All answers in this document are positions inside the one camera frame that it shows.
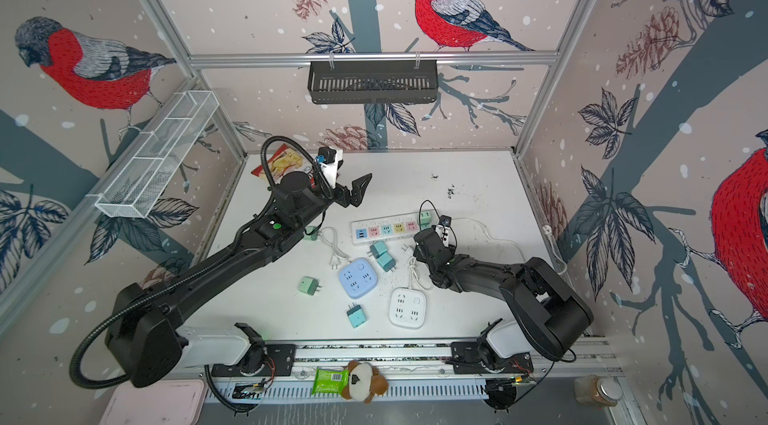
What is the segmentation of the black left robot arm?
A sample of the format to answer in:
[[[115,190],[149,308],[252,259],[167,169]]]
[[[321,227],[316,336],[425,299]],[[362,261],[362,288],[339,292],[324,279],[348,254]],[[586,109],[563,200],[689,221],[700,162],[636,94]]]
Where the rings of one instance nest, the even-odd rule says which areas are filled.
[[[308,172],[293,171],[275,179],[269,168],[268,149],[285,144],[306,159]],[[271,136],[260,150],[260,161],[270,196],[264,208],[235,233],[233,241],[216,254],[170,281],[147,289],[137,284],[120,291],[113,313],[91,331],[75,349],[69,364],[70,380],[83,389],[105,389],[126,381],[147,387],[168,375],[188,347],[178,329],[198,309],[246,275],[265,267],[293,249],[306,228],[324,217],[334,204],[347,208],[362,204],[372,181],[365,174],[350,187],[337,183],[337,167],[343,153],[322,147],[310,154],[295,140]],[[123,373],[106,380],[86,377],[82,361],[99,337]]]

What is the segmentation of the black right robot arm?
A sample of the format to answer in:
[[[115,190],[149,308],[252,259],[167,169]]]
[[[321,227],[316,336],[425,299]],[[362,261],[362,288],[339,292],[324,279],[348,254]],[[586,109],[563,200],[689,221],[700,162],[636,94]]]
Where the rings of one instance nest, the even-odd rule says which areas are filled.
[[[504,301],[533,349],[550,361],[562,359],[591,326],[590,307],[543,259],[497,264],[477,260],[443,243],[433,229],[414,236],[414,258],[427,265],[433,285]]]

